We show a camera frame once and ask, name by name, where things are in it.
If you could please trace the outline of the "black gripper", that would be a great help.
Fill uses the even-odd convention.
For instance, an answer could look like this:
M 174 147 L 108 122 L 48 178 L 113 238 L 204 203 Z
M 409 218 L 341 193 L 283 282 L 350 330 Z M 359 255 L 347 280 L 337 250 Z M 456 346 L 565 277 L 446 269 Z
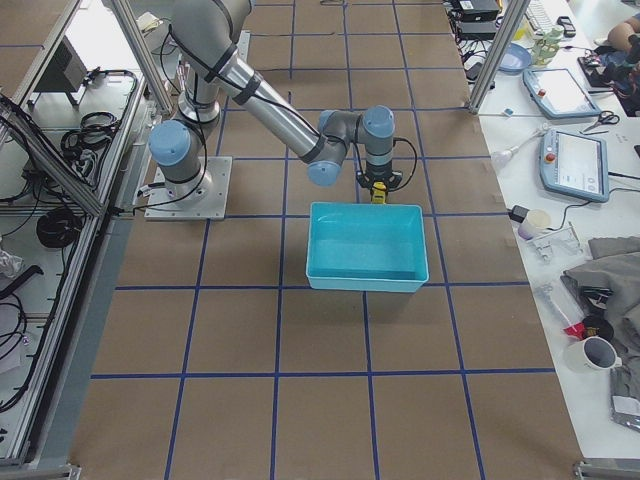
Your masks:
M 397 170 L 385 172 L 358 171 L 356 180 L 361 188 L 372 191 L 376 183 L 381 183 L 387 192 L 394 192 L 400 189 L 403 173 Z

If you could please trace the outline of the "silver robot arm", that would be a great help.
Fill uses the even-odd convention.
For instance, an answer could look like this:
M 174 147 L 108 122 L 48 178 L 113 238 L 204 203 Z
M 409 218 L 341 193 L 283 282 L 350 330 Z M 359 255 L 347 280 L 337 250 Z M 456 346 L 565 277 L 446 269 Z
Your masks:
M 392 166 L 393 112 L 384 105 L 363 113 L 325 110 L 312 126 L 240 56 L 239 37 L 253 6 L 251 1 L 175 2 L 168 33 L 189 65 L 180 113 L 208 123 L 219 113 L 219 91 L 225 91 L 306 164 L 313 183 L 332 185 L 349 149 L 363 145 L 366 166 L 357 175 L 359 185 L 399 189 L 402 174 Z

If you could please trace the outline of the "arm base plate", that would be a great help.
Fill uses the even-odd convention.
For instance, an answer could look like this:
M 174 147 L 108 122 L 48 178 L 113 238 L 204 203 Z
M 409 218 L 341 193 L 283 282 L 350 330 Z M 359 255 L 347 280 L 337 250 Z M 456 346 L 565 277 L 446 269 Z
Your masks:
M 156 168 L 154 181 L 164 186 L 150 193 L 150 208 L 144 217 L 150 221 L 191 221 L 225 218 L 229 183 L 231 178 L 231 156 L 199 157 L 201 170 L 187 183 L 167 182 L 160 167 Z

